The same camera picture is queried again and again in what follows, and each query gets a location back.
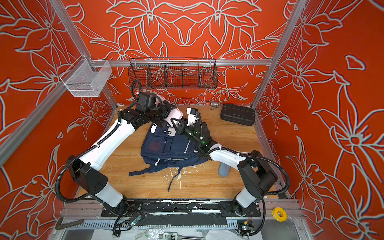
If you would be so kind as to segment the navy blue student backpack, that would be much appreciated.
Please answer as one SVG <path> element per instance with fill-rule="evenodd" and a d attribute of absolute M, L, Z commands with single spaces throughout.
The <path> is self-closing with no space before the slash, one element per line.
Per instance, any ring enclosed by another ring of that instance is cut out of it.
<path fill-rule="evenodd" d="M 186 136 L 177 135 L 175 129 L 151 125 L 141 147 L 141 156 L 149 166 L 140 171 L 130 172 L 129 176 L 152 174 L 167 168 L 177 168 L 177 174 L 186 167 L 203 164 L 208 158 L 200 158 L 195 152 L 196 143 Z"/>

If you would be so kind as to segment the pink case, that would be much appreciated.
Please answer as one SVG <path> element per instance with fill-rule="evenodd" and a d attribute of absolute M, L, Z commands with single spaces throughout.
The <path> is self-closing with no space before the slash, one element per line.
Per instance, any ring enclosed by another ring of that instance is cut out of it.
<path fill-rule="evenodd" d="M 174 122 L 178 124 L 178 120 L 183 118 L 183 112 L 160 95 L 155 95 L 155 99 L 156 106 L 152 109 L 154 114 L 151 118 L 152 124 L 159 129 L 166 127 L 168 134 L 174 136 Z"/>

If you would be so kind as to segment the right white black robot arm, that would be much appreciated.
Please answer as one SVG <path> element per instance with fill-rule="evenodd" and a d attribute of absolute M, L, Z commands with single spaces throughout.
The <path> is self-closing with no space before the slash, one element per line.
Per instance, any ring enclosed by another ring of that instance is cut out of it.
<path fill-rule="evenodd" d="M 184 135 L 196 143 L 194 152 L 198 157 L 220 162 L 240 173 L 244 188 L 236 195 L 232 203 L 232 211 L 237 215 L 245 215 L 252 203 L 263 200 L 265 196 L 278 195 L 289 190 L 291 180 L 282 166 L 265 158 L 258 151 L 243 153 L 222 146 L 213 140 L 197 109 L 188 108 L 187 114 L 187 122 L 184 122 L 183 113 L 175 108 L 171 110 L 166 122 L 174 126 L 178 135 Z M 278 180 L 272 166 L 283 174 L 286 184 L 281 190 L 271 192 L 271 187 Z"/>

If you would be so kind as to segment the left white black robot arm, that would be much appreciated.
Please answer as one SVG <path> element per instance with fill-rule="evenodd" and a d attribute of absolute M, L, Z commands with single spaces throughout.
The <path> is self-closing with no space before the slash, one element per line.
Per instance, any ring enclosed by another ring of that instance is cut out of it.
<path fill-rule="evenodd" d="M 56 180 L 57 198 L 63 203 L 74 203 L 91 196 L 115 215 L 123 216 L 128 210 L 127 198 L 109 183 L 108 177 L 100 170 L 117 147 L 141 126 L 152 123 L 162 128 L 171 124 L 172 118 L 182 117 L 183 112 L 163 97 L 139 92 L 129 107 L 117 113 L 117 120 L 99 140 L 78 156 L 68 158 Z M 61 182 L 66 171 L 70 171 L 73 181 L 86 190 L 86 194 L 74 199 L 62 194 Z"/>

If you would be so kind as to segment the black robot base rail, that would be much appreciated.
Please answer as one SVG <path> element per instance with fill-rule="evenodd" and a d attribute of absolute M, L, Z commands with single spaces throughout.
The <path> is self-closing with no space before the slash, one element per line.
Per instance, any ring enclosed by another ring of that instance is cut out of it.
<path fill-rule="evenodd" d="M 132 222 L 140 216 L 135 227 L 236 229 L 247 220 L 256 224 L 262 216 L 254 203 L 237 214 L 231 199 L 129 199 L 128 205 L 133 208 L 123 219 Z"/>

